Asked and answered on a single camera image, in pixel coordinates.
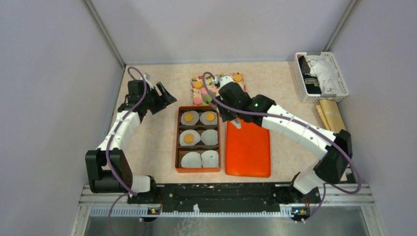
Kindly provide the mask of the green cookie packed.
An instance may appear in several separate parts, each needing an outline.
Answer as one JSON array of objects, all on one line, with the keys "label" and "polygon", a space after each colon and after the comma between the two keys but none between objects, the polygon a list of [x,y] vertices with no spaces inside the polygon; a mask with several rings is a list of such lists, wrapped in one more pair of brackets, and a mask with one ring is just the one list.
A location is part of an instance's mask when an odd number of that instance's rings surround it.
[{"label": "green cookie packed", "polygon": [[210,102],[211,101],[211,96],[209,94],[203,94],[202,98],[205,102]]}]

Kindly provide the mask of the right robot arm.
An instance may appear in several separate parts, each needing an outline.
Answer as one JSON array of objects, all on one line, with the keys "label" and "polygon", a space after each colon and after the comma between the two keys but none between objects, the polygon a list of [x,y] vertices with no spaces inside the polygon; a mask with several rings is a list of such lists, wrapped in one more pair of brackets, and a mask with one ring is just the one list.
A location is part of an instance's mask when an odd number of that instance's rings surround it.
[{"label": "right robot arm", "polygon": [[237,119],[278,132],[314,154],[318,162],[300,172],[288,189],[289,198],[301,203],[308,193],[325,183],[337,184],[352,158],[351,135],[345,130],[335,133],[311,125],[287,112],[264,95],[250,97],[238,83],[218,82],[218,96],[213,104],[224,121]]}]

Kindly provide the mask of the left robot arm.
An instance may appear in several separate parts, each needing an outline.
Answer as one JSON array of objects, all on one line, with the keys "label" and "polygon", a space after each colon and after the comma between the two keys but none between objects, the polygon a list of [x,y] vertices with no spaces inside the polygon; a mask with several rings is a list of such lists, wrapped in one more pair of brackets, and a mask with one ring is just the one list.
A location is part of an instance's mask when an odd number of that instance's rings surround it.
[{"label": "left robot arm", "polygon": [[158,191],[151,186],[150,176],[132,174],[124,149],[147,112],[153,115],[175,103],[160,83],[152,85],[147,74],[128,82],[128,93],[119,106],[112,128],[103,142],[85,155],[89,187],[93,193],[128,193],[145,202],[157,199]]}]

